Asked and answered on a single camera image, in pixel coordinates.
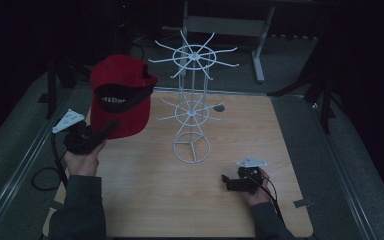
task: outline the sleeve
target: sleeve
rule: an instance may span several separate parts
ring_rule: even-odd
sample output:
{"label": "sleeve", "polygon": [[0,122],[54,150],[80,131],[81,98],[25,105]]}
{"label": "sleeve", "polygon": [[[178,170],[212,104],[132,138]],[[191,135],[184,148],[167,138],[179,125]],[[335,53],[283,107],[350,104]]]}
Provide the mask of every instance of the sleeve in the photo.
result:
{"label": "sleeve", "polygon": [[277,216],[272,203],[260,203],[251,207],[255,223],[255,235],[259,240],[295,239]]}
{"label": "sleeve", "polygon": [[50,240],[106,239],[101,187],[99,177],[70,176],[64,207],[50,219]]}

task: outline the handheld controller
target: handheld controller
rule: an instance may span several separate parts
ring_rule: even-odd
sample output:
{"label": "handheld controller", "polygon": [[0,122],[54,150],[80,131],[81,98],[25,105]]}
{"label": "handheld controller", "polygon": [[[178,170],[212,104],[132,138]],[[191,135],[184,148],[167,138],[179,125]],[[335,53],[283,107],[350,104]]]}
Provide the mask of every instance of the handheld controller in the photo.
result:
{"label": "handheld controller", "polygon": [[109,121],[101,130],[92,132],[91,126],[85,121],[76,123],[69,128],[64,145],[67,151],[74,154],[89,154],[118,127],[118,120]]}
{"label": "handheld controller", "polygon": [[239,179],[230,179],[225,175],[221,175],[227,190],[254,194],[263,184],[259,167],[239,167],[238,175]]}

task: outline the cap embroidery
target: cap embroidery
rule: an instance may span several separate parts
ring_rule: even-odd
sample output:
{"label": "cap embroidery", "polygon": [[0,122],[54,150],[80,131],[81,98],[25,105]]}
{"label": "cap embroidery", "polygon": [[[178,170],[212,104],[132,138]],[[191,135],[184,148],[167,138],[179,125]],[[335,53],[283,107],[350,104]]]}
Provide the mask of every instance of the cap embroidery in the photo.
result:
{"label": "cap embroidery", "polygon": [[103,97],[101,100],[107,103],[124,103],[126,101],[126,99],[119,99],[116,97]]}

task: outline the white wire hat rack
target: white wire hat rack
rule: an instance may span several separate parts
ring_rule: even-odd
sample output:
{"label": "white wire hat rack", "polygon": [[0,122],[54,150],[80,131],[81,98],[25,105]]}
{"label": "white wire hat rack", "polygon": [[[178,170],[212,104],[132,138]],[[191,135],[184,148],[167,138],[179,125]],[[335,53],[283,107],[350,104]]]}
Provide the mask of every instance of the white wire hat rack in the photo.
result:
{"label": "white wire hat rack", "polygon": [[[171,61],[179,67],[177,73],[171,76],[171,78],[178,77],[179,79],[178,103],[171,103],[161,99],[163,102],[175,108],[174,115],[158,118],[158,120],[177,119],[177,121],[181,124],[181,127],[175,135],[173,152],[175,156],[183,162],[198,163],[205,160],[211,152],[210,141],[205,136],[201,125],[208,119],[222,120],[210,117],[209,109],[220,107],[223,103],[211,106],[206,105],[208,80],[213,80],[213,78],[210,77],[209,69],[214,64],[221,64],[228,67],[239,66],[239,64],[228,64],[217,60],[218,53],[233,52],[237,48],[213,51],[207,46],[207,44],[214,37],[214,33],[203,45],[189,44],[182,31],[180,31],[180,34],[183,38],[183,46],[177,49],[165,46],[158,41],[155,41],[158,46],[173,51],[171,58],[162,60],[149,59],[149,61],[152,63]],[[186,70],[190,70],[192,72],[191,89],[188,92],[185,91]],[[202,84],[203,89],[199,92],[195,89],[197,78],[196,71],[202,71],[204,73]]]}

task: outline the wooden tabletop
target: wooden tabletop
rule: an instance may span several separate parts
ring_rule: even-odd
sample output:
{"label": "wooden tabletop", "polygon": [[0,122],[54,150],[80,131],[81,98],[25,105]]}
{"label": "wooden tabletop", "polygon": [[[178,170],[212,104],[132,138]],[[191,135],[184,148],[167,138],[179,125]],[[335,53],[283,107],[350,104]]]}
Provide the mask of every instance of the wooden tabletop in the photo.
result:
{"label": "wooden tabletop", "polygon": [[[268,162],[264,169],[288,229],[297,237],[310,236],[307,209],[293,204],[302,195],[270,99],[207,94],[206,106],[223,103],[225,110],[209,109],[211,118],[222,120],[208,119],[201,125],[211,151],[204,161],[191,164],[173,153],[182,125],[176,118],[157,119],[174,115],[175,107],[165,101],[178,104],[178,96],[154,92],[146,128],[108,141],[100,153],[98,176],[103,179],[108,236],[254,237],[249,207],[221,180],[222,174],[237,179],[236,162],[247,156]],[[56,200],[63,199],[60,188]]]}

